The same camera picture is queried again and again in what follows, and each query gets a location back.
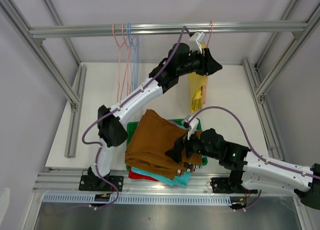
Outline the aluminium right frame posts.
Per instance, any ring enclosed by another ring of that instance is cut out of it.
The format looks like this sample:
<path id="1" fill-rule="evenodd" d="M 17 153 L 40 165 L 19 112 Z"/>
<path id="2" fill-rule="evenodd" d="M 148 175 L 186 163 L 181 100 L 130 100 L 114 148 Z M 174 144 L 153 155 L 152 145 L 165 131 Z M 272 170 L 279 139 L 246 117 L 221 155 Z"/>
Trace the aluminium right frame posts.
<path id="1" fill-rule="evenodd" d="M 320 161 L 320 0 L 289 0 L 281 20 L 306 29 L 273 33 L 256 61 L 242 60 L 268 154 L 310 166 Z"/>

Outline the brown trousers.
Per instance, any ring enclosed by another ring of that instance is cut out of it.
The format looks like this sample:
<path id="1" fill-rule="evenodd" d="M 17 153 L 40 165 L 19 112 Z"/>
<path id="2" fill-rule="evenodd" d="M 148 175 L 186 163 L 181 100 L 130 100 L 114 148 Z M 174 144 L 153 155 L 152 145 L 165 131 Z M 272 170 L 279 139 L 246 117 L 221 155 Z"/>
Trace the brown trousers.
<path id="1" fill-rule="evenodd" d="M 148 109 L 127 146 L 125 164 L 153 174 L 162 175 L 169 179 L 181 176 L 186 171 L 193 172 L 188 164 L 202 165 L 202 155 L 194 153 L 186 157 L 186 150 L 181 153 L 181 163 L 176 163 L 165 152 L 174 147 L 175 141 L 186 135 L 188 130 L 183 129 Z"/>

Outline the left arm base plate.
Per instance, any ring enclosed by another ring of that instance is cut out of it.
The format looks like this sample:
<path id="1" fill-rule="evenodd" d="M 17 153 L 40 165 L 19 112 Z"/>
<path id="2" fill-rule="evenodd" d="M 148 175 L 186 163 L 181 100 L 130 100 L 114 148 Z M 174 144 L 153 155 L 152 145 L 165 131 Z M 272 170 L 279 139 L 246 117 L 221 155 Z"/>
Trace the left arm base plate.
<path id="1" fill-rule="evenodd" d="M 113 184 L 119 192 L 122 191 L 123 188 L 123 176 L 108 176 L 107 180 Z M 89 176 L 82 175 L 80 178 L 80 183 L 78 187 L 79 191 L 87 191 L 87 192 L 115 192 L 115 188 L 110 184 L 106 183 L 102 179 L 97 176 Z"/>

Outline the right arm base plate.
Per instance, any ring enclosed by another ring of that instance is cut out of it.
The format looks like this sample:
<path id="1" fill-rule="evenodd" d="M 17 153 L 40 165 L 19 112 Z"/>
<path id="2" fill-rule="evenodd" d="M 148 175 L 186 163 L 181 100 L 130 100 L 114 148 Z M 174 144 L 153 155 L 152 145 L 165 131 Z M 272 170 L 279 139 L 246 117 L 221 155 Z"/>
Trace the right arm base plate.
<path id="1" fill-rule="evenodd" d="M 259 191 L 255 189 L 246 189 L 240 181 L 233 181 L 225 177 L 211 178 L 210 186 L 212 192 L 216 194 L 244 194 L 248 193 L 257 194 Z"/>

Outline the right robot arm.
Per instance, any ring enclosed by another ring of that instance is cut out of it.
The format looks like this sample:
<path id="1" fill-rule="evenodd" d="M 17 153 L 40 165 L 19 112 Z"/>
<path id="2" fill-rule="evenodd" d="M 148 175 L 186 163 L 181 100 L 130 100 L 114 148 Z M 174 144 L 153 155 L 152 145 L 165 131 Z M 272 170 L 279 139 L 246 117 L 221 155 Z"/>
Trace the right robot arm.
<path id="1" fill-rule="evenodd" d="M 165 153 L 176 163 L 196 154 L 218 160 L 230 171 L 227 178 L 212 178 L 211 187 L 218 194 L 266 192 L 290 195 L 312 209 L 320 208 L 320 166 L 292 165 L 265 157 L 246 146 L 228 142 L 211 128 L 185 134 Z"/>

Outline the pink hanger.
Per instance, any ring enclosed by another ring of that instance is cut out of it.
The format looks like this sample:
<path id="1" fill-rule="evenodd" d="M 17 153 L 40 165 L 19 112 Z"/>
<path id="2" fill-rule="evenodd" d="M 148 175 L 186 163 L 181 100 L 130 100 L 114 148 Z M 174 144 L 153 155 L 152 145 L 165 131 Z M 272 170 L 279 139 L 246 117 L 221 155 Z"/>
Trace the pink hanger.
<path id="1" fill-rule="evenodd" d="M 204 47 L 206 47 L 206 48 L 208 48 L 208 46 L 209 46 L 212 32 L 213 32 L 213 22 L 210 21 L 210 33 L 209 33 L 209 37 L 208 37 L 207 43 L 204 45 Z M 206 76 L 204 85 L 202 87 L 202 99 L 203 99 L 202 102 L 203 102 L 203 105 L 205 105 L 205 103 L 206 103 L 208 79 L 209 79 L 208 76 Z"/>
<path id="2" fill-rule="evenodd" d="M 124 23 L 122 24 L 121 27 L 121 32 L 122 32 L 122 37 L 123 37 L 123 44 L 125 45 L 126 49 L 126 66 L 125 66 L 125 72 L 124 72 L 124 77 L 123 77 L 123 82 L 122 82 L 122 89 L 121 89 L 121 94 L 122 96 L 124 88 L 125 88 L 125 83 L 126 83 L 126 94 L 129 94 L 129 62 L 130 62 L 130 54 L 131 54 L 131 45 L 130 45 L 130 40 L 129 36 L 125 35 L 125 25 Z"/>
<path id="3" fill-rule="evenodd" d="M 115 29 L 115 23 L 112 24 L 112 34 L 113 34 L 113 38 L 115 40 L 115 43 L 118 47 L 118 70 L 117 70 L 117 96 L 116 99 L 117 101 L 120 101 L 120 88 L 121 88 L 121 82 L 120 82 L 120 78 L 121 78 L 121 57 L 122 57 L 122 47 L 124 46 L 124 44 L 126 43 L 126 40 L 124 40 L 122 43 L 119 43 L 117 37 L 116 37 L 116 29 Z"/>

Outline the aluminium hanging rail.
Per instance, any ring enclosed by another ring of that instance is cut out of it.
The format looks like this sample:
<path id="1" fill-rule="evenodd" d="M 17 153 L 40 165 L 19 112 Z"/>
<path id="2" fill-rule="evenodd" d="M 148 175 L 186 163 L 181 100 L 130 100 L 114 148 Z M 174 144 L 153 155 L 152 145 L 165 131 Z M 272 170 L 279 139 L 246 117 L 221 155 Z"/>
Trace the aluminium hanging rail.
<path id="1" fill-rule="evenodd" d="M 29 33 L 34 39 L 98 37 L 126 34 L 160 35 L 179 34 L 183 27 L 186 32 L 204 33 L 251 33 L 251 32 L 302 32 L 308 26 L 305 20 L 275 20 L 247 22 L 205 22 L 205 23 L 154 23 L 154 24 L 98 24 L 31 27 Z"/>

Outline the yellow trousers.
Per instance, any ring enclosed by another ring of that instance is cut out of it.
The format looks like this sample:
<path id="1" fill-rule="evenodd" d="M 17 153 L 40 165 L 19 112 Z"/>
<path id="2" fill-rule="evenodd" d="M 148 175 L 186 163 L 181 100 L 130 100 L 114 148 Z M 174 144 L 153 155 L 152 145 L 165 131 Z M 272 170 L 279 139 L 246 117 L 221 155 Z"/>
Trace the yellow trousers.
<path id="1" fill-rule="evenodd" d="M 189 83 L 189 110 L 191 113 L 195 113 L 203 108 L 203 94 L 202 88 L 205 83 L 205 77 L 197 75 L 196 73 L 188 74 Z"/>

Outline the red trousers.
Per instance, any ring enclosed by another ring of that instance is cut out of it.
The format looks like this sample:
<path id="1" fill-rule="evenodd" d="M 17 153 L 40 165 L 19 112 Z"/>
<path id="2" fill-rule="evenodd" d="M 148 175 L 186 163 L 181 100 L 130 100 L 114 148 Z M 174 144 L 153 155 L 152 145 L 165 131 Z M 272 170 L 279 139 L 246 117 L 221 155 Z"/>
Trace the red trousers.
<path id="1" fill-rule="evenodd" d="M 152 178 L 150 176 L 145 176 L 145 175 L 141 175 L 141 174 L 135 173 L 135 172 L 132 171 L 132 169 L 129 169 L 128 177 L 130 179 L 134 179 L 134 180 L 149 180 L 149 181 L 157 182 L 156 179 L 154 179 L 154 178 Z"/>

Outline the blue hanger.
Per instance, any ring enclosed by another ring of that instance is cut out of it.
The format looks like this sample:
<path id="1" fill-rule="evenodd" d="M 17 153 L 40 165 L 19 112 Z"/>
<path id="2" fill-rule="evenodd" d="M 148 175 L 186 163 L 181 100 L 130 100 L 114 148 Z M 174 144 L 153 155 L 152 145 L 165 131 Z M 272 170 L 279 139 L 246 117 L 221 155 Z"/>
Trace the blue hanger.
<path id="1" fill-rule="evenodd" d="M 126 32 L 129 40 L 129 67 L 130 67 L 130 91 L 134 91 L 136 87 L 136 39 L 131 33 L 131 23 L 126 25 Z"/>
<path id="2" fill-rule="evenodd" d="M 140 40 L 139 40 L 139 36 L 134 35 L 134 37 L 136 40 L 136 54 L 135 54 L 135 89 L 136 89 L 138 87 L 138 77 L 139 77 Z"/>

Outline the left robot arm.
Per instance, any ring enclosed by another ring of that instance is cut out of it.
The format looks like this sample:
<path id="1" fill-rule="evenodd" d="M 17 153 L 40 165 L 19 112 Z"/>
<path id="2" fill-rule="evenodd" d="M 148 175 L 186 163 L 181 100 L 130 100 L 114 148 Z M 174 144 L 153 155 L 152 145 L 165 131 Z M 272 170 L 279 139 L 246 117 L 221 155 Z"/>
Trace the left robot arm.
<path id="1" fill-rule="evenodd" d="M 190 73 L 210 76 L 222 68 L 209 48 L 190 50 L 187 44 L 176 43 L 136 90 L 112 107 L 102 105 L 98 109 L 97 121 L 91 124 L 91 127 L 98 127 L 99 140 L 95 144 L 99 149 L 94 163 L 87 170 L 90 185 L 101 191 L 110 184 L 111 161 L 117 146 L 128 138 L 124 126 L 133 114 L 178 84 L 181 76 Z"/>

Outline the teal trousers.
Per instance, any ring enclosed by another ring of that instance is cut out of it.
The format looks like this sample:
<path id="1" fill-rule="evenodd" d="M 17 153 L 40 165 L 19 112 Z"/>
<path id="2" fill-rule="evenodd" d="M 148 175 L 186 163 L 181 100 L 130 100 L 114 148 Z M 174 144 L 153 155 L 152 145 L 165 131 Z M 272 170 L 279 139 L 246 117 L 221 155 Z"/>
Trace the teal trousers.
<path id="1" fill-rule="evenodd" d="M 162 182 L 162 183 L 169 185 L 171 187 L 173 187 L 174 185 L 178 185 L 180 187 L 186 187 L 191 176 L 192 176 L 191 172 L 185 172 L 181 176 L 175 176 L 174 179 L 171 180 L 165 176 L 153 174 L 153 173 L 150 173 L 150 172 L 147 172 L 144 170 L 140 170 L 137 168 L 130 167 L 129 169 L 132 169 L 132 171 L 135 173 L 145 175 L 145 176 L 150 176 L 150 177 L 156 179 L 158 182 Z"/>

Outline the green plastic tray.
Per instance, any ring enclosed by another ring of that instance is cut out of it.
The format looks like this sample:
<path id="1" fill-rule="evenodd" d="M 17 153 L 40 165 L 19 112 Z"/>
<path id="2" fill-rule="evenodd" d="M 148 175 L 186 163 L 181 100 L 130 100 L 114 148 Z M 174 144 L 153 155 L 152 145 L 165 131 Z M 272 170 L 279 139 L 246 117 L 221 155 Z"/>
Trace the green plastic tray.
<path id="1" fill-rule="evenodd" d="M 180 126 L 180 127 L 183 128 L 183 124 L 182 124 L 183 119 L 170 119 L 170 120 L 168 120 L 168 121 L 169 121 L 169 122 L 172 122 L 172 123 L 174 123 L 175 125 L 178 125 L 178 126 Z M 131 141 L 131 139 L 132 139 L 132 136 L 133 136 L 133 134 L 134 134 L 134 132 L 135 132 L 138 124 L 139 124 L 139 122 L 129 122 L 129 123 L 127 124 L 126 131 L 127 131 L 127 133 L 128 133 L 128 138 L 127 138 L 127 140 L 126 140 L 126 146 L 129 145 L 129 143 L 130 143 L 130 141 Z M 197 128 L 196 128 L 196 129 L 199 130 L 199 131 L 202 130 L 202 126 L 201 126 L 201 121 L 200 121 L 200 119 L 198 119 L 198 125 L 197 125 Z M 205 157 L 205 156 L 203 156 L 203 157 L 202 157 L 202 166 L 206 166 L 207 164 L 208 164 L 208 158 Z"/>

